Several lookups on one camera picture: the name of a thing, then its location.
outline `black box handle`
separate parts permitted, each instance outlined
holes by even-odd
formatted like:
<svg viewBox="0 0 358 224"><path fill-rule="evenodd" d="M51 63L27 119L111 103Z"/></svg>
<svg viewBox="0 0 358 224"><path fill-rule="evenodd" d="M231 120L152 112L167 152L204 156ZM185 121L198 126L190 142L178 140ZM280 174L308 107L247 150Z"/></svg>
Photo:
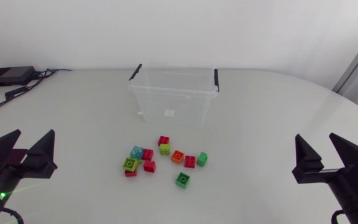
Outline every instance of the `black box handle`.
<svg viewBox="0 0 358 224"><path fill-rule="evenodd" d="M139 64L135 70L135 72L132 74L132 76L129 78L129 81L135 78L135 75L139 73L139 69L141 68L142 64Z"/></svg>
<svg viewBox="0 0 358 224"><path fill-rule="evenodd" d="M218 87L218 92L219 92L219 78L218 78L218 70L215 69L214 70L215 75L214 75L214 79L215 79L215 85Z"/></svg>

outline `lime green lego brick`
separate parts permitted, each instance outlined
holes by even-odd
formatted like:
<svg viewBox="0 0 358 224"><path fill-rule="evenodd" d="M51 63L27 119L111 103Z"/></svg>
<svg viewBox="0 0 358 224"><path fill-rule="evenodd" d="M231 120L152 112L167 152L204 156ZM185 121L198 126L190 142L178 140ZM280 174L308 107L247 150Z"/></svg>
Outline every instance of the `lime green lego brick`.
<svg viewBox="0 0 358 224"><path fill-rule="evenodd" d="M136 159L126 158L122 168L124 168L124 170L134 172L136 167L137 167L137 165L138 165L138 161Z"/></svg>
<svg viewBox="0 0 358 224"><path fill-rule="evenodd" d="M190 176L186 175L182 172L179 174L177 181L176 181L177 186L183 187L184 189L187 187L189 182L190 182Z"/></svg>
<svg viewBox="0 0 358 224"><path fill-rule="evenodd" d="M205 152L201 152L200 156L197 159L197 165L203 167L206 164L208 159L208 155Z"/></svg>
<svg viewBox="0 0 358 224"><path fill-rule="evenodd" d="M161 155L169 155L171 153L169 144L160 144L160 153Z"/></svg>

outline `label on box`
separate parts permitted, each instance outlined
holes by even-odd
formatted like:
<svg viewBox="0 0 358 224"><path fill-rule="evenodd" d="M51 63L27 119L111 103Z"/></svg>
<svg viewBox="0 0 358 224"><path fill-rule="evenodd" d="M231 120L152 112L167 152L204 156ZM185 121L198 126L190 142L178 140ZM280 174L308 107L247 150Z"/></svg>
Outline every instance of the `label on box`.
<svg viewBox="0 0 358 224"><path fill-rule="evenodd" d="M175 114L174 110L165 110L164 116L173 116Z"/></svg>

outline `white table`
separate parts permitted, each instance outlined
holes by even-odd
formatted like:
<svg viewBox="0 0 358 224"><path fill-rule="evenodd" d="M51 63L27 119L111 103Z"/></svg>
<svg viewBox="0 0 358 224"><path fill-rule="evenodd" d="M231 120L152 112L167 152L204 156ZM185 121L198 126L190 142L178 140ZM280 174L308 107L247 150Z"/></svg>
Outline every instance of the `white table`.
<svg viewBox="0 0 358 224"><path fill-rule="evenodd" d="M340 209L326 184L298 185L291 171L298 133L326 168L343 166L328 135L358 144L349 100L286 75L220 70L203 128L152 124L127 90L132 72L58 72L0 108L0 136L22 131L16 147L56 132L52 178L23 179L6 204L25 223L329 223ZM0 101L10 89L0 87ZM160 155L161 135L185 154L208 153L207 164L189 169ZM135 145L155 150L154 174L124 176ZM191 176L186 189L175 185L180 172Z"/></svg>

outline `black cable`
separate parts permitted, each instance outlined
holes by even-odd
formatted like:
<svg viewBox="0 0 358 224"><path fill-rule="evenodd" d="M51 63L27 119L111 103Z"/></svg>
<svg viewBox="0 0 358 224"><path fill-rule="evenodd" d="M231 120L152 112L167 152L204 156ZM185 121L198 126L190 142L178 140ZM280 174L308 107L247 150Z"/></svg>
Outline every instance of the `black cable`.
<svg viewBox="0 0 358 224"><path fill-rule="evenodd" d="M17 220L17 224L24 224L23 218L16 211L13 211L9 208L2 208L2 212L6 212L13 215Z"/></svg>
<svg viewBox="0 0 358 224"><path fill-rule="evenodd" d="M42 71L42 72L34 72L33 73L33 78L36 79L37 82L34 83L32 86L28 86L28 89L26 91L24 91L22 93L19 93L18 95L13 96L12 98L10 98L8 100L0 102L0 107L5 105L7 102L13 100L14 98L17 98L17 97L19 97L19 96L21 96L23 94L28 93L30 90L32 90L34 87L36 87L39 83L41 83L42 80L50 77L51 75L53 75L54 73L56 73L59 70L71 71L70 69L49 69L48 68L48 69L46 69L45 71Z"/></svg>
<svg viewBox="0 0 358 224"><path fill-rule="evenodd" d="M340 214L345 214L345 212L343 210L338 210L333 213L333 216L331 217L331 224L338 224L336 217Z"/></svg>

